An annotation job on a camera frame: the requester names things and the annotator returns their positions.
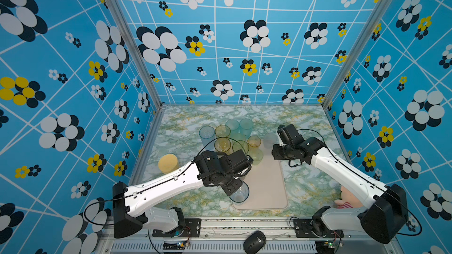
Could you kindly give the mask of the amber cup front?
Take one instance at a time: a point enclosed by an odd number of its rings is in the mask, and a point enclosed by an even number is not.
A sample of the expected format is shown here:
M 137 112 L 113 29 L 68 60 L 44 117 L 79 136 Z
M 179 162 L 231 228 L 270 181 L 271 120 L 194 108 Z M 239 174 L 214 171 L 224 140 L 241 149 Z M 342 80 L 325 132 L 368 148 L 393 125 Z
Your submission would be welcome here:
M 231 141 L 228 138 L 218 138 L 214 142 L 214 148 L 217 152 L 229 154 L 231 149 Z

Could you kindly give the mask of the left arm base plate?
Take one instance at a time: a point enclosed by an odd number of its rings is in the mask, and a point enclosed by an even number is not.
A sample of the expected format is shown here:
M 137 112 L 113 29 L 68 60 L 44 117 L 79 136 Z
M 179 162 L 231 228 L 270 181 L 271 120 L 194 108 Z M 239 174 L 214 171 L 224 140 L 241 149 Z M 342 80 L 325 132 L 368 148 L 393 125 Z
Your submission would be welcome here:
M 161 230 L 153 230 L 153 238 L 199 238 L 201 231 L 200 218 L 185 219 L 185 227 L 164 233 Z

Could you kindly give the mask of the small amber cup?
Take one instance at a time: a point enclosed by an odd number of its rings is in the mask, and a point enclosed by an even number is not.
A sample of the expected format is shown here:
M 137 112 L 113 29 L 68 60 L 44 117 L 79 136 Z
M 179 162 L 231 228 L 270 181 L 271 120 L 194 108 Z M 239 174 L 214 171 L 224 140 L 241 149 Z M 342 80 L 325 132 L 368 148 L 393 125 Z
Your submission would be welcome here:
M 254 149 L 261 146 L 262 140 L 259 136 L 252 135 L 248 138 L 247 143 L 251 149 Z

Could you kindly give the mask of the blue-grey translucent cup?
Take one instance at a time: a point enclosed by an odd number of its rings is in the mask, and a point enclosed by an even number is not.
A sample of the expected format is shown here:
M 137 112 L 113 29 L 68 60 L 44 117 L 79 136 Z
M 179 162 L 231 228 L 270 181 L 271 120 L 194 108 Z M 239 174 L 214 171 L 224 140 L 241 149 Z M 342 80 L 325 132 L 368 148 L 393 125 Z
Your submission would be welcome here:
M 198 134 L 200 136 L 202 146 L 205 148 L 205 150 L 214 151 L 214 143 L 216 138 L 215 129 L 211 126 L 206 125 L 199 130 Z

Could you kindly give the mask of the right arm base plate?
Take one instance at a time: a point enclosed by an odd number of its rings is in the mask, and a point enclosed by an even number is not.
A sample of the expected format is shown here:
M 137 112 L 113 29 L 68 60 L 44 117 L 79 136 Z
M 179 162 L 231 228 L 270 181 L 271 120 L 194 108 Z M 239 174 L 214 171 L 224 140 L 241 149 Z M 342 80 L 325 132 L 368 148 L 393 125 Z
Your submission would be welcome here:
M 289 226 L 295 231 L 297 238 L 313 238 L 313 239 L 340 239 L 344 238 L 344 232 L 342 230 L 323 230 L 316 233 L 315 228 L 312 225 L 311 219 L 300 219 L 291 217 Z

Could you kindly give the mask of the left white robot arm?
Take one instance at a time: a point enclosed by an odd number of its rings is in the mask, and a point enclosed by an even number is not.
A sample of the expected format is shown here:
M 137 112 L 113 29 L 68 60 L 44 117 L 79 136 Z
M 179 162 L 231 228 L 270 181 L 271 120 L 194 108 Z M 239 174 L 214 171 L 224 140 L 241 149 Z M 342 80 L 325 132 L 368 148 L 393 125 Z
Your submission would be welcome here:
M 187 226 L 180 208 L 162 209 L 157 204 L 183 192 L 201 187 L 221 187 L 227 196 L 238 191 L 242 177 L 251 170 L 254 160 L 244 151 L 230 155 L 203 151 L 182 168 L 155 180 L 128 186 L 113 186 L 114 237 L 122 239 L 142 229 L 157 230 L 170 237 L 178 236 Z

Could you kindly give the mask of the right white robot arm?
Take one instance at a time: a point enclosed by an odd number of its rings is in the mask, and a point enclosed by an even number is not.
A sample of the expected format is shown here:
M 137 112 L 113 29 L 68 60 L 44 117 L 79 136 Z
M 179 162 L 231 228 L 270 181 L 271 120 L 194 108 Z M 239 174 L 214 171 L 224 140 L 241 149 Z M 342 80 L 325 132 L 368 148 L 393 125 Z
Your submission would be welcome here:
M 364 232 L 375 241 L 388 244 L 408 221 L 405 190 L 376 181 L 340 159 L 315 137 L 296 146 L 274 144 L 271 152 L 278 161 L 297 160 L 325 172 L 362 204 L 359 208 L 323 207 L 312 217 L 313 232 L 325 236 L 330 231 Z

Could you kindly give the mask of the light green cup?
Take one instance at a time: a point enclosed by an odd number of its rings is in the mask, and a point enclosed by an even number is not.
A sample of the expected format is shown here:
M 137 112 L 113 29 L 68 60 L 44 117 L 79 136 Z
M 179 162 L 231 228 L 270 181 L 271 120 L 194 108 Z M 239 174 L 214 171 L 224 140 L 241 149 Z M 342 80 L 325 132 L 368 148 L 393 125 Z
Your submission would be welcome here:
M 260 148 L 251 148 L 248 156 L 253 159 L 253 165 L 259 165 L 264 157 L 263 151 Z

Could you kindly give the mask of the green translucent cup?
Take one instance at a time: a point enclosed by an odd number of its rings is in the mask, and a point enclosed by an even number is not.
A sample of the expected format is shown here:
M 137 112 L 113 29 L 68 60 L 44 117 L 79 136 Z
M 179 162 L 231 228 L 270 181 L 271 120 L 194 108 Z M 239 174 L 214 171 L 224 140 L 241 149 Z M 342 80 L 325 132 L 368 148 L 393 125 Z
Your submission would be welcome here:
M 250 147 L 246 141 L 239 140 L 239 141 L 233 141 L 232 149 L 233 149 L 233 152 L 242 150 L 247 155 L 250 150 Z

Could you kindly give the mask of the clear colourless cup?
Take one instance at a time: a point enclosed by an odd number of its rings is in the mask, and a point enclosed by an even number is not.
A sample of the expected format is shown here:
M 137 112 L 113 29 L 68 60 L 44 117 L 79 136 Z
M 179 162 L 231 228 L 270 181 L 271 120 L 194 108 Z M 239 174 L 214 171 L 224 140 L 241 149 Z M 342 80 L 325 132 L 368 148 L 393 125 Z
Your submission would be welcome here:
M 262 143 L 266 149 L 271 149 L 273 145 L 279 144 L 278 136 L 276 133 L 268 133 L 264 135 Z

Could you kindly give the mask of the grey-blue clear cup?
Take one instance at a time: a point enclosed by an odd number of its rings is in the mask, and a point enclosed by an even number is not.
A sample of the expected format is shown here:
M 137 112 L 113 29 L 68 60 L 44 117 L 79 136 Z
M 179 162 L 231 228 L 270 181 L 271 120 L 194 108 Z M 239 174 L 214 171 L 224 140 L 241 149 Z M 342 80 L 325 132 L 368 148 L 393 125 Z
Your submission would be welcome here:
M 248 199 L 249 195 L 249 187 L 245 182 L 243 182 L 242 186 L 230 196 L 230 199 L 234 204 L 241 205 Z

